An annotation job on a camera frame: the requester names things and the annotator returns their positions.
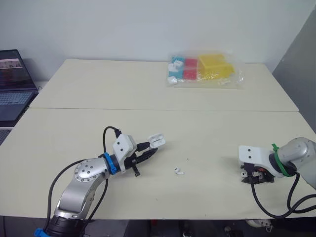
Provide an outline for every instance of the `black cable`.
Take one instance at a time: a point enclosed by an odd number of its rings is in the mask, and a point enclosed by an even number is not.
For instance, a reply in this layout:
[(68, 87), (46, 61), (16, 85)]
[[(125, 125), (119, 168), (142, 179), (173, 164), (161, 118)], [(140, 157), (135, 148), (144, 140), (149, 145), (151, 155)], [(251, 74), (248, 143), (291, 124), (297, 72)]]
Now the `black cable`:
[[(106, 149), (106, 146), (105, 146), (105, 134), (106, 134), (106, 132), (107, 132), (107, 130), (108, 130), (109, 128), (111, 128), (111, 129), (114, 130), (116, 137), (118, 137), (118, 136), (121, 134), (120, 130), (119, 130), (118, 128), (116, 128), (116, 127), (107, 126), (106, 128), (104, 128), (104, 130), (103, 130), (103, 136), (102, 136), (102, 142), (103, 142), (103, 150), (104, 150), (104, 153), (107, 152), (107, 149)], [(94, 208), (93, 211), (91, 212), (89, 218), (87, 219), (85, 225), (83, 226), (82, 232), (84, 232), (84, 229), (87, 227), (87, 225), (88, 225), (89, 222), (91, 221), (93, 215), (95, 214), (95, 212), (96, 212), (97, 209), (99, 208), (99, 206), (100, 206), (100, 204), (101, 204), (101, 202), (102, 202), (102, 200), (103, 200), (103, 198), (104, 198), (104, 196), (105, 196), (105, 193), (107, 192), (108, 183), (109, 183), (109, 180), (106, 179), (103, 193), (102, 193), (102, 195), (101, 195), (101, 197), (100, 197), (100, 199), (99, 199), (97, 205), (95, 206), (95, 208)]]
[(5, 216), (2, 217), (2, 221), (3, 221), (3, 234), (4, 234), (4, 237), (6, 237), (6, 228), (5, 228)]
[[(295, 178), (295, 181), (292, 185), (292, 188), (287, 196), (287, 202), (286, 202), (286, 205), (287, 205), (287, 208), (290, 210), (291, 209), (291, 199), (292, 199), (292, 195), (293, 195), (293, 192), (294, 192), (294, 189), (296, 188), (296, 185), (298, 183), (300, 179), (300, 174), (297, 173), (296, 174), (296, 178)], [(316, 209), (316, 205), (314, 206), (310, 206), (310, 207), (307, 207), (307, 208), (304, 208), (304, 209), (301, 209), (301, 210), (294, 210), (293, 213), (306, 213), (306, 212), (309, 212), (309, 211), (312, 211), (312, 210), (315, 210)]]
[(105, 180), (105, 186), (104, 186), (103, 193), (102, 193), (102, 195), (101, 195), (101, 197), (100, 197), (100, 199), (99, 199), (99, 201), (98, 201), (97, 205), (95, 206), (95, 208), (94, 208), (94, 209), (93, 209), (93, 211), (91, 212), (91, 214), (90, 214), (89, 218), (87, 219), (87, 221), (86, 221), (85, 225), (83, 226), (83, 228), (82, 228), (82, 232), (84, 232), (84, 229), (87, 227), (87, 225), (88, 225), (88, 224), (89, 224), (89, 222), (91, 221), (91, 219), (92, 219), (93, 215), (95, 214), (95, 212), (96, 212), (96, 211), (97, 211), (97, 209), (99, 208), (99, 206), (100, 206), (100, 204), (101, 204), (101, 202), (102, 202), (102, 200), (103, 200), (103, 198), (104, 198), (104, 196), (105, 196), (105, 193), (107, 192), (107, 189), (108, 189), (108, 183), (109, 183), (109, 179), (106, 179), (106, 180)]
[(59, 177), (67, 170), (69, 169), (70, 167), (74, 166), (75, 164), (78, 164), (80, 162), (83, 162), (84, 160), (78, 160), (74, 163), (71, 163), (70, 165), (66, 166), (62, 171), (59, 172), (59, 174), (55, 177), (55, 179), (53, 180), (53, 182), (51, 183), (50, 185), (50, 188), (49, 188), (49, 193), (48, 193), (48, 206), (47, 206), (47, 217), (46, 217), (46, 222), (45, 222), (45, 225), (44, 225), (44, 231), (46, 232), (46, 229), (48, 227), (48, 224), (49, 224), (49, 221), (50, 221), (50, 212), (51, 212), (51, 196), (52, 196), (52, 193), (53, 193), (53, 188), (54, 188), (54, 185), (55, 183), (57, 182), (57, 180), (59, 179)]
[(258, 197), (257, 197), (257, 194), (256, 194), (256, 190), (255, 190), (255, 186), (254, 186), (254, 183), (252, 181), (252, 177), (249, 176), (249, 181), (250, 181), (250, 185), (251, 185), (251, 190), (252, 190), (252, 194), (253, 194), (253, 197), (255, 198), (255, 201), (256, 203), (258, 204), (258, 206), (260, 207), (260, 209), (266, 213), (268, 216), (272, 217), (272, 218), (276, 218), (276, 219), (282, 219), (282, 218), (285, 218), (287, 216), (289, 216), (290, 214), (293, 213), (293, 211), (300, 205), (302, 204), (304, 201), (306, 201), (307, 199), (310, 199), (310, 198), (314, 198), (316, 197), (316, 195), (307, 195), (303, 198), (301, 198), (300, 200), (298, 200), (286, 213), (284, 213), (283, 215), (280, 215), (280, 216), (277, 216), (277, 215), (273, 215), (271, 213), (269, 213), (260, 203), (260, 201), (258, 200)]
[(107, 130), (111, 128), (114, 130), (114, 132), (116, 131), (119, 131), (119, 129), (117, 129), (116, 127), (112, 127), (112, 126), (108, 126), (106, 128), (104, 128), (104, 131), (103, 131), (103, 150), (104, 150), (104, 153), (107, 152), (107, 149), (105, 147), (105, 133), (107, 132)]

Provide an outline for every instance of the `white table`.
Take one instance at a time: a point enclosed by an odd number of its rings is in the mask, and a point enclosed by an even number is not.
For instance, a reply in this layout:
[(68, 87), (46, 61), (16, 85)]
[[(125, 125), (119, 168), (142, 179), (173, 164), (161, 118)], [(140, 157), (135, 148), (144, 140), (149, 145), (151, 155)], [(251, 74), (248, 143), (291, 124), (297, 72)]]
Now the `white table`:
[(32, 108), (298, 111), (264, 64), (246, 64), (243, 89), (172, 88), (167, 63), (68, 59)]
[[(29, 109), (0, 147), (0, 215), (45, 217), (49, 186), (69, 163), (102, 153), (103, 128), (113, 125), (143, 142), (157, 132), (166, 145), (132, 170), (110, 178), (97, 219), (260, 219), (250, 185), (241, 182), (239, 145), (271, 148), (316, 135), (298, 112), (203, 112)], [(114, 142), (109, 134), (108, 148)], [(185, 174), (176, 175), (175, 166)], [(57, 182), (52, 210), (73, 169)], [(256, 185), (273, 214), (286, 212), (293, 178)], [(99, 187), (96, 200), (102, 192)], [(315, 193), (301, 180), (293, 200)], [(303, 207), (315, 204), (306, 202)], [(316, 211), (290, 217), (316, 216)]]

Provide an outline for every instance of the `gray wall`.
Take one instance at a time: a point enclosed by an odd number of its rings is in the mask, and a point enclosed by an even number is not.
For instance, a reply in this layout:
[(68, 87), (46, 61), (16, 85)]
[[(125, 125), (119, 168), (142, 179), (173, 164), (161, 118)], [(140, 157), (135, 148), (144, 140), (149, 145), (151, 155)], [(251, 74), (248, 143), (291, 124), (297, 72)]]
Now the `gray wall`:
[(315, 0), (0, 0), (0, 50), (34, 80), (67, 58), (166, 61), (219, 49), (273, 71)]
[(273, 72), (316, 132), (316, 10)]

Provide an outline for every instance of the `laptop screen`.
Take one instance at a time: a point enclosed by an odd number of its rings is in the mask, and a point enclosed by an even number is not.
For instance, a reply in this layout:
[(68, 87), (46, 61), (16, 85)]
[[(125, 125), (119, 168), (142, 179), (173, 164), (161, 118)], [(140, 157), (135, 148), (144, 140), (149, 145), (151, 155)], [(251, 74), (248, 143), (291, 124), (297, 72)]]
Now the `laptop screen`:
[(36, 89), (19, 52), (0, 51), (0, 91)]

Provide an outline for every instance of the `yellow container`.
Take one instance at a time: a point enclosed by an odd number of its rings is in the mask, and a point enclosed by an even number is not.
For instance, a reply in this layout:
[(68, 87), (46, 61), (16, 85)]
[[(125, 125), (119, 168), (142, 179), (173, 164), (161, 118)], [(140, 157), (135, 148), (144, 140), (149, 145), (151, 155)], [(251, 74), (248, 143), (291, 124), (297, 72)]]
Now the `yellow container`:
[(226, 62), (223, 54), (205, 54), (198, 57), (197, 75), (203, 80), (228, 78), (234, 67)]

